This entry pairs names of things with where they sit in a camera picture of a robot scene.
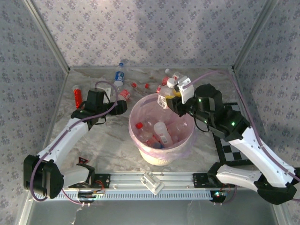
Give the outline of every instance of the gray marble surface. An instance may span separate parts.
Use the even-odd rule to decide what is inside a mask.
[[[52,133],[52,140],[64,128],[70,115],[75,110],[75,100],[72,92],[74,85],[81,85],[82,97],[86,98],[88,90],[96,81],[106,80],[112,82],[114,69],[77,69],[71,70],[63,97],[59,107],[58,117]],[[84,157],[95,167],[96,172],[119,171],[153,171],[153,172],[195,172],[207,171],[218,162],[218,154],[211,133],[196,130],[196,141],[192,153],[187,158],[178,159],[166,166],[155,166],[147,163],[134,145],[129,132],[128,121],[131,109],[142,97],[155,93],[157,86],[165,76],[165,69],[128,68],[125,73],[125,85],[136,82],[138,87],[127,103],[128,110],[119,116],[108,116],[103,125],[94,126],[82,137],[68,154],[63,168],[74,166],[78,157]],[[182,74],[194,80],[209,69],[178,69]],[[224,75],[216,74],[199,81],[194,87],[211,83],[220,90],[224,102],[236,102],[237,96],[234,87]]]

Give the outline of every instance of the floral wallpaper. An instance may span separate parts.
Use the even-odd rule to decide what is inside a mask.
[[[279,1],[238,72],[262,139],[300,167],[300,3]],[[289,202],[295,224],[300,203]]]
[[[24,193],[23,160],[41,151],[64,73],[20,0],[0,1],[0,224]]]
[[[264,0],[34,0],[67,64],[228,66]]]

